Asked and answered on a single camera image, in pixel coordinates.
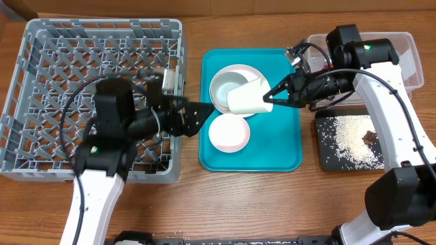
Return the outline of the grey plastic dish rack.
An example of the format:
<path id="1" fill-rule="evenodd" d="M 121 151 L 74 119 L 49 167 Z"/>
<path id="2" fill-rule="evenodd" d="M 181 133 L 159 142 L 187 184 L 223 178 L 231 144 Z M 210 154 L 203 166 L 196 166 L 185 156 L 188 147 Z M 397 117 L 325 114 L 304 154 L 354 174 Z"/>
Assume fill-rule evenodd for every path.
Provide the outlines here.
<path id="1" fill-rule="evenodd" d="M 185 85 L 187 45 L 177 19 L 35 19 L 27 23 L 1 113 L 1 174 L 17 181 L 64 182 L 94 117 L 90 79 L 153 70 Z"/>

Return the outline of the large white plate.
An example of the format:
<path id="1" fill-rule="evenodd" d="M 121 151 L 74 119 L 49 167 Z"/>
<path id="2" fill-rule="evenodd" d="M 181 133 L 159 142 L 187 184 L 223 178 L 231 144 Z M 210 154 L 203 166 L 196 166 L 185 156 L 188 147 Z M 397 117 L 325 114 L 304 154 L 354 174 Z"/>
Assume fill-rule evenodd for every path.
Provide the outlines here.
<path id="1" fill-rule="evenodd" d="M 224 67 L 223 69 L 220 69 L 215 75 L 223 73 L 223 72 L 227 72 L 227 71 L 234 71 L 234 72 L 240 73 L 248 80 L 248 82 L 255 80 L 257 78 L 260 78 L 260 77 L 264 77 L 254 67 L 248 66 L 248 65 L 242 65 L 242 64 L 229 65 L 227 67 Z M 213 104 L 213 105 L 223 114 L 233 114 L 233 113 L 231 113 L 228 106 L 222 107 L 220 105 L 215 105 L 215 104 Z M 254 114 L 237 114 L 237 115 L 242 116 L 242 117 L 249 117 L 249 116 L 253 116 Z"/>

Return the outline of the white paper cup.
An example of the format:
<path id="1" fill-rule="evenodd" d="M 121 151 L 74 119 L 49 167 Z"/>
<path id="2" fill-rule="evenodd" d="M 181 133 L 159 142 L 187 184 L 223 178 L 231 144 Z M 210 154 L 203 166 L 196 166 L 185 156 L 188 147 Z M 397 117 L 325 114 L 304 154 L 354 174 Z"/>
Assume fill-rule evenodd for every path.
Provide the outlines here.
<path id="1" fill-rule="evenodd" d="M 233 114 L 272 112 L 273 104 L 263 100 L 263 96 L 269 91 L 270 85 L 266 78 L 257 78 L 231 90 L 227 95 L 228 107 Z"/>

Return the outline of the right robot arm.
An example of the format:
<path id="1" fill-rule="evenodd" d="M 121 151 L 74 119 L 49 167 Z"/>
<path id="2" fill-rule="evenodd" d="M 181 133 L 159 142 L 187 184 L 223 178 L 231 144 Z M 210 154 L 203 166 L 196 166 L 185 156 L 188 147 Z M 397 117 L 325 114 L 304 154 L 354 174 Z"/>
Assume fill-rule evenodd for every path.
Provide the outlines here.
<path id="1" fill-rule="evenodd" d="M 384 175 L 366 189 L 365 209 L 332 230 L 328 244 L 389 244 L 411 227 L 435 220 L 435 146 L 409 100 L 399 56 L 389 39 L 362 40 L 356 25 L 326 36 L 327 66 L 311 72 L 300 42 L 287 50 L 295 72 L 264 96 L 266 103 L 318 110 L 358 94 L 369 113 L 384 157 Z"/>

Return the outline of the small pink-white bowl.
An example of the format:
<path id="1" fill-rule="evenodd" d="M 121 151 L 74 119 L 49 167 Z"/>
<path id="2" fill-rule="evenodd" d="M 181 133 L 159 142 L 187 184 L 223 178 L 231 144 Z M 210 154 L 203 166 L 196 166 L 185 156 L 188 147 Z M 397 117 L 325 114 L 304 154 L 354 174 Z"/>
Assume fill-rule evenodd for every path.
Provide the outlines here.
<path id="1" fill-rule="evenodd" d="M 222 114 L 216 117 L 208 130 L 211 144 L 225 153 L 243 149 L 249 141 L 251 131 L 248 122 L 241 116 Z"/>

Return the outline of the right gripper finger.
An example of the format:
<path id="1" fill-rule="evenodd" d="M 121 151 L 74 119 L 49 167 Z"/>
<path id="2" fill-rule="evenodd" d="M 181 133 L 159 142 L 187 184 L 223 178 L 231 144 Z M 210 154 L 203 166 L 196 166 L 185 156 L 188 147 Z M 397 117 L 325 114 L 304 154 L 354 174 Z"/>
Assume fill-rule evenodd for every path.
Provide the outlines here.
<path id="1" fill-rule="evenodd" d="M 291 97 L 287 99 L 274 99 L 272 96 L 264 95 L 263 100 L 265 103 L 271 103 L 273 105 L 280 105 L 289 108 L 302 108 L 303 104 L 299 100 L 293 100 Z"/>
<path id="2" fill-rule="evenodd" d="M 293 98 L 294 87 L 292 85 L 292 77 L 293 74 L 286 75 L 276 86 L 270 89 L 265 95 L 272 96 L 274 98 L 275 95 L 285 91 L 287 98 Z"/>

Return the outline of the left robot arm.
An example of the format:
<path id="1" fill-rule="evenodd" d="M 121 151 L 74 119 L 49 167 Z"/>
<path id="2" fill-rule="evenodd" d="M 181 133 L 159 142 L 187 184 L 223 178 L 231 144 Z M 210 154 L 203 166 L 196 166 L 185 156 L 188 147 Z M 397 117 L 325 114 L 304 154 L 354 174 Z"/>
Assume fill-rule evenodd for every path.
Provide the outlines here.
<path id="1" fill-rule="evenodd" d="M 194 136 L 214 111 L 211 103 L 163 94 L 160 79 L 148 82 L 150 93 L 122 77 L 94 81 L 97 115 L 86 123 L 74 153 L 74 192 L 62 244 L 103 244 L 137 143 L 161 132 Z"/>

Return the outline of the grey bowl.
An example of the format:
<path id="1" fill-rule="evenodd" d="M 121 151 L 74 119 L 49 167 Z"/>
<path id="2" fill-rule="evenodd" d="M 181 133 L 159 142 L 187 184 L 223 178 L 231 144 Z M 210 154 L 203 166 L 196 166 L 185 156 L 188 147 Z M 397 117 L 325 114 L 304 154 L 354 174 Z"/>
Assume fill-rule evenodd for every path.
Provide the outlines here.
<path id="1" fill-rule="evenodd" d="M 215 105 L 227 107 L 228 93 L 239 86 L 247 83 L 248 80 L 240 73 L 227 71 L 215 75 L 209 87 L 210 97 Z"/>

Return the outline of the clear plastic bin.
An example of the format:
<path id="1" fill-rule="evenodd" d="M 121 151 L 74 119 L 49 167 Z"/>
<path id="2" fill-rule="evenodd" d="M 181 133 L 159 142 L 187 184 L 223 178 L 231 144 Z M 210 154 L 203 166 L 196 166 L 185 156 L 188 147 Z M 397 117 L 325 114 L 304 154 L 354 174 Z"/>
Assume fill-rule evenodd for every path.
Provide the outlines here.
<path id="1" fill-rule="evenodd" d="M 314 34 L 310 35 L 307 39 L 308 42 L 318 45 L 322 48 L 328 56 L 328 48 L 326 44 L 327 34 Z M 420 88 L 424 84 L 424 76 L 422 72 L 422 65 L 420 56 L 416 47 L 413 36 L 408 32 L 362 32 L 360 33 L 363 41 L 370 39 L 389 39 L 399 56 L 399 65 L 402 71 L 403 84 L 409 99 L 412 98 L 412 91 Z M 327 65 L 326 59 L 322 53 L 310 47 L 305 53 L 304 58 L 308 62 L 311 71 L 319 71 L 324 69 Z M 337 106 L 351 106 L 351 105 L 364 105 L 361 98 L 357 93 L 346 100 L 338 103 Z"/>

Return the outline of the teal plastic serving tray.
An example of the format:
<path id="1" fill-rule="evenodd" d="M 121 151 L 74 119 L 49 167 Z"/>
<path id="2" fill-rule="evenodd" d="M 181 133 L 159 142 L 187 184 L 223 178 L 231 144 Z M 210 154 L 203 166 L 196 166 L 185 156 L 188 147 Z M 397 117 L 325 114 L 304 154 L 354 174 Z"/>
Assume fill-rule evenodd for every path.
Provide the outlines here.
<path id="1" fill-rule="evenodd" d="M 257 69 L 274 87 L 295 69 L 284 49 L 214 49 L 202 59 L 200 101 L 211 102 L 209 87 L 213 76 L 228 65 L 248 65 Z M 302 162 L 300 112 L 296 108 L 274 106 L 272 112 L 247 118 L 250 138 L 241 150 L 226 153 L 216 149 L 208 137 L 209 127 L 221 112 L 215 110 L 200 129 L 199 159 L 211 171 L 290 172 Z"/>

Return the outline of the brown food scrap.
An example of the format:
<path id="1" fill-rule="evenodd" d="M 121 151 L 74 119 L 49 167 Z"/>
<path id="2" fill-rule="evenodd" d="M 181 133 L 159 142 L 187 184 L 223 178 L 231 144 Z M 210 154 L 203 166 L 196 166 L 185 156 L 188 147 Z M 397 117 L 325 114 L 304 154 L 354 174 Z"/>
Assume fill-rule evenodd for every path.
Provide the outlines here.
<path id="1" fill-rule="evenodd" d="M 373 131 L 367 131 L 362 137 L 362 141 L 366 146 L 372 146 L 377 141 L 377 134 Z"/>

